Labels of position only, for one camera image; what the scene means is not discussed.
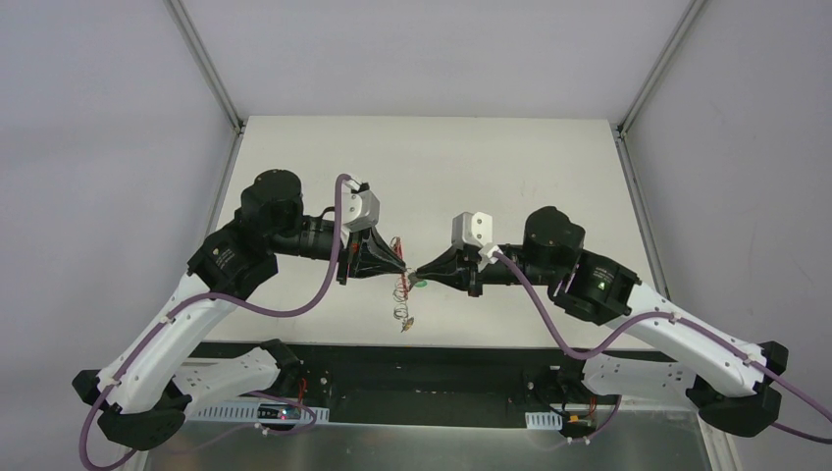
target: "white cable tray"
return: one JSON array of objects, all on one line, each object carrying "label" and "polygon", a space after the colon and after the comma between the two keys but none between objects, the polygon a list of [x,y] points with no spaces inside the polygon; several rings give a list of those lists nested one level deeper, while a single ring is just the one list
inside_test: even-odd
[{"label": "white cable tray", "polygon": [[526,412],[526,428],[529,430],[560,430],[563,418],[554,412]]},{"label": "white cable tray", "polygon": [[[270,409],[280,408],[285,406],[291,410],[294,407],[280,402],[262,401],[262,402],[235,402],[226,401],[217,405],[206,407],[188,420],[196,420],[200,422],[260,422],[262,424],[308,424],[312,421],[312,416],[305,410],[300,411],[300,419],[291,418],[267,418],[261,417],[259,410],[261,407],[268,407]],[[323,407],[310,407],[318,416],[318,424],[327,424],[330,421],[330,409]]]}]

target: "cable clip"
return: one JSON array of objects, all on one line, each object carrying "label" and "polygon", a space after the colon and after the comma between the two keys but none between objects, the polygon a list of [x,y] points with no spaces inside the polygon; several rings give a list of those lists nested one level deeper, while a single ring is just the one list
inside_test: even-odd
[{"label": "cable clip", "polygon": [[350,180],[343,183],[344,186],[353,191],[358,191],[362,184],[364,184],[364,181],[354,175],[350,175]]},{"label": "cable clip", "polygon": [[269,435],[269,429],[263,427],[263,425],[260,422],[254,422],[254,428],[255,429],[263,429],[263,432],[262,432],[263,437],[266,437],[266,436]]},{"label": "cable clip", "polygon": [[98,384],[100,386],[103,386],[104,388],[106,388],[108,386],[121,386],[122,382],[118,381],[118,380],[114,380],[113,378],[107,377],[107,378],[99,378],[98,379]]},{"label": "cable clip", "polygon": [[753,353],[746,354],[746,357],[743,358],[743,365],[750,366],[752,362],[759,361],[757,357]]},{"label": "cable clip", "polygon": [[489,242],[489,243],[483,245],[482,248],[480,248],[480,257],[481,258],[480,258],[479,267],[477,267],[477,268],[481,272],[487,266],[493,265],[494,263],[496,263],[496,257],[494,257],[495,252],[502,253],[502,250],[499,249],[497,244],[492,243],[492,242]]}]

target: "red wire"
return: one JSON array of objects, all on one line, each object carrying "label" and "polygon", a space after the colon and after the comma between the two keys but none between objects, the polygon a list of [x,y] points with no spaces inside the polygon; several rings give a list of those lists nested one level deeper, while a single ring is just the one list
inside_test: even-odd
[{"label": "red wire", "polygon": [[[392,251],[395,252],[395,255],[398,258],[404,260],[404,252],[401,249],[401,237],[396,237],[395,238],[395,241],[392,243]],[[406,301],[407,300],[407,293],[410,292],[410,289],[408,289],[407,277],[404,276],[404,273],[401,274],[401,286],[402,286],[401,289],[403,291],[403,298]]]},{"label": "red wire", "polygon": [[303,394],[306,393],[306,378],[301,378],[298,382],[300,391],[297,393],[297,401],[303,403]]}]

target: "metal frame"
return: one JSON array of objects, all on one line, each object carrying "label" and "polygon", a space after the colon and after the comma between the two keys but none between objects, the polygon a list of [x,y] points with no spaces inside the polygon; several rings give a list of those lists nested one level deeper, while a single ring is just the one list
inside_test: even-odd
[{"label": "metal frame", "polygon": [[202,39],[196,31],[196,26],[194,26],[182,0],[165,0],[165,6],[168,7],[171,18],[173,18],[174,23],[179,28],[182,39],[190,54],[193,56],[193,62],[196,63],[196,67],[199,68],[199,72],[202,73],[202,77],[205,79],[205,84],[211,89],[211,93],[214,94],[214,98],[217,99],[217,103],[223,109],[226,119],[229,120],[229,124],[234,130],[234,133],[240,134],[243,119],[237,112],[229,92],[223,85],[220,74],[217,73],[217,68],[214,67],[211,56],[208,55],[205,44],[202,43]]},{"label": "metal frame", "polygon": [[234,136],[234,142],[232,143],[231,150],[229,150],[229,157],[226,160],[226,165],[223,168],[223,174],[220,177],[214,196],[214,204],[211,206],[211,214],[208,216],[208,226],[205,228],[205,234],[203,236],[208,236],[217,230],[217,225],[220,222],[220,209],[223,207],[223,200],[226,199],[226,193],[229,190],[234,164],[236,163],[236,157],[239,154],[239,147],[242,145],[242,137],[244,134],[245,126]]},{"label": "metal frame", "polygon": [[675,28],[673,28],[670,38],[664,44],[661,53],[658,55],[658,59],[655,61],[655,64],[653,64],[652,69],[650,69],[647,79],[645,79],[644,84],[636,94],[636,99],[633,100],[633,104],[630,105],[630,108],[627,110],[627,114],[624,115],[624,119],[618,127],[618,130],[621,131],[624,138],[627,137],[627,132],[633,126],[633,123],[636,122],[636,119],[639,117],[639,114],[641,113],[642,108],[644,108],[648,98],[650,98],[652,93],[658,87],[661,78],[664,76],[664,73],[667,72],[672,59],[679,50],[679,46],[687,37],[688,32],[690,32],[693,28],[694,23],[699,18],[702,13],[702,9],[707,2],[708,0],[691,0],[688,7],[685,9],[685,13],[682,14],[682,18],[679,20],[679,23],[676,24]]}]

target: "tangled wire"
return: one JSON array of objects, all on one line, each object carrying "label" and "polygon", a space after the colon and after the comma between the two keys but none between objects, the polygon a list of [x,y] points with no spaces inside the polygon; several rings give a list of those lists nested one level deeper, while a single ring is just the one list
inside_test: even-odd
[{"label": "tangled wire", "polygon": [[[398,256],[404,260],[403,251],[401,248],[401,237],[393,237],[390,241],[390,248]],[[413,327],[414,319],[410,317],[410,311],[407,308],[407,297],[410,294],[411,286],[408,285],[407,275],[413,270],[407,270],[402,273],[400,277],[395,280],[395,288],[392,291],[392,298],[395,301],[395,307],[392,309],[392,317],[397,321],[401,321],[401,331],[407,332]]]}]

